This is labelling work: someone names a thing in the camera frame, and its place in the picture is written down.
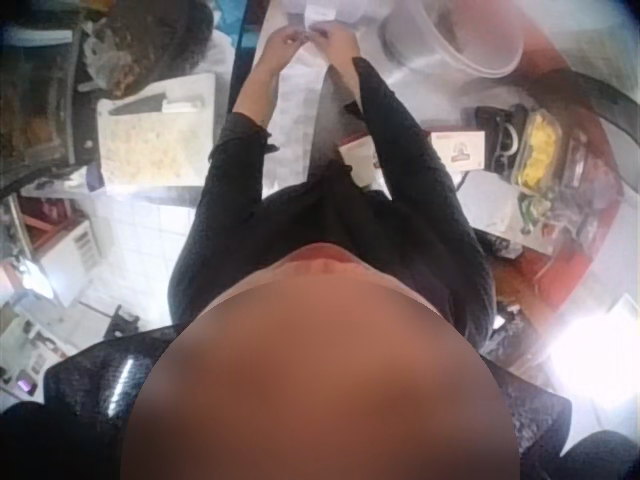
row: hand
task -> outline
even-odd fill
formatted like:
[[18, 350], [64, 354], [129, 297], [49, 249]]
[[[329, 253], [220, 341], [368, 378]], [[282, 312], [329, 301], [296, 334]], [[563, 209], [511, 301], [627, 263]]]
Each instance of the hand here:
[[280, 74], [306, 41], [307, 36], [301, 28], [292, 26], [279, 28], [267, 39], [256, 69], [272, 76]]
[[343, 76], [354, 70], [353, 58], [360, 56], [360, 45], [355, 33], [338, 22], [319, 22], [311, 25], [309, 39], [331, 65]]

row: black long-sleeve shirt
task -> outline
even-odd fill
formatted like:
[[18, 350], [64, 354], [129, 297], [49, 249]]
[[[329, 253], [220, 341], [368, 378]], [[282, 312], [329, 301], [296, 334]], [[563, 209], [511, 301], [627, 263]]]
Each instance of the black long-sleeve shirt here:
[[366, 126], [393, 200], [358, 188], [348, 167], [335, 164], [262, 200], [267, 132], [231, 114], [171, 280], [174, 323], [193, 321], [254, 271], [298, 248], [328, 242], [420, 293], [476, 348], [485, 342], [495, 316], [493, 281], [451, 178], [371, 64], [356, 58], [354, 65]]

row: white cutting board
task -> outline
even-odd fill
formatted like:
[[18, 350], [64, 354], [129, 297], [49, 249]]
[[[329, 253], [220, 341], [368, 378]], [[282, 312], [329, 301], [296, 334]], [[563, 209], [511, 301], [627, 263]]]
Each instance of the white cutting board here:
[[[204, 104], [188, 113], [109, 115], [115, 107], [159, 93], [165, 93], [169, 103], [201, 96]], [[214, 103], [212, 73], [152, 83], [124, 100], [100, 100], [98, 139], [107, 190], [203, 185], [213, 148]]]

